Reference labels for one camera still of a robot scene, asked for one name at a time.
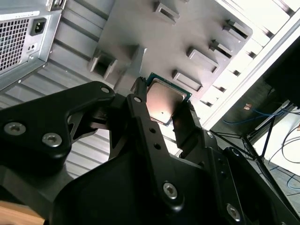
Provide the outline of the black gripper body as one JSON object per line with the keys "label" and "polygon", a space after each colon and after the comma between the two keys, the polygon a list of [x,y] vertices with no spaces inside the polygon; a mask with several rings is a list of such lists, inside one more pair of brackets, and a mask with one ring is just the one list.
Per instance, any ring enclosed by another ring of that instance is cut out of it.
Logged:
{"label": "black gripper body", "polygon": [[139,156],[129,152],[66,185],[49,216],[52,225],[224,225],[206,172],[172,157],[183,209],[167,211],[154,196]]}

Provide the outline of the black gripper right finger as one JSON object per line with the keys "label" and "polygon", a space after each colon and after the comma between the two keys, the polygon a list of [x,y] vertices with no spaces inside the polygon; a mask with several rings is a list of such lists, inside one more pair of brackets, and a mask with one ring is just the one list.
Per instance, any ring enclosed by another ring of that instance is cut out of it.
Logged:
{"label": "black gripper right finger", "polygon": [[265,182],[234,147],[221,149],[203,129],[190,102],[176,110],[173,127],[182,150],[188,223],[294,225],[297,213],[274,181]]}

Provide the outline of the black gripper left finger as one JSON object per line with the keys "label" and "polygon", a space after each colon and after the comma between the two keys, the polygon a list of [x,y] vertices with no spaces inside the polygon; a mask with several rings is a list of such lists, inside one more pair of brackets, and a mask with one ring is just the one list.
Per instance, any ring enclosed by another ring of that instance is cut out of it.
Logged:
{"label": "black gripper left finger", "polygon": [[154,196],[169,212],[184,205],[161,131],[146,107],[147,83],[116,94],[90,82],[0,112],[0,185],[40,215],[48,215],[73,180],[64,164],[72,144],[98,129],[110,132],[113,160],[132,152],[142,160]]}

